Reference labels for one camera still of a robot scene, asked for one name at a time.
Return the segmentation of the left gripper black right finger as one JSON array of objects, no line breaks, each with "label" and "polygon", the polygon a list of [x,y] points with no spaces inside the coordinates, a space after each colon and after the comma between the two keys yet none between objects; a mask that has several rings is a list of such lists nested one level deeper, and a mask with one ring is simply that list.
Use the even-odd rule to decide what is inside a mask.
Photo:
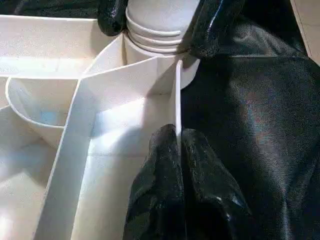
[{"label": "left gripper black right finger", "polygon": [[251,240],[251,210],[207,138],[185,129],[181,153],[188,239]]}]

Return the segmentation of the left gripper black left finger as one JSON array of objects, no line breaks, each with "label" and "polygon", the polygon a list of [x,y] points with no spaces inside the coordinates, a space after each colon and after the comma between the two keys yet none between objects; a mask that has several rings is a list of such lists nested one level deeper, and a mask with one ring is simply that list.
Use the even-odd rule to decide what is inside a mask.
[{"label": "left gripper black left finger", "polygon": [[183,175],[173,124],[162,126],[151,135],[148,155],[131,186],[123,238],[186,238]]}]

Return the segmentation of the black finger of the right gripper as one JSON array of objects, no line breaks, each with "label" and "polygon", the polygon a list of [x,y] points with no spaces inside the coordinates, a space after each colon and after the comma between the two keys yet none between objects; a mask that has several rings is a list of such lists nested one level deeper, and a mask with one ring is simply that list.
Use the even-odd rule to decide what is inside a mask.
[{"label": "black finger of the right gripper", "polygon": [[126,27],[126,8],[128,0],[100,0],[97,21],[100,30],[113,37]]},{"label": "black finger of the right gripper", "polygon": [[178,51],[189,52],[196,58],[212,58],[244,5],[244,0],[201,0]]}]

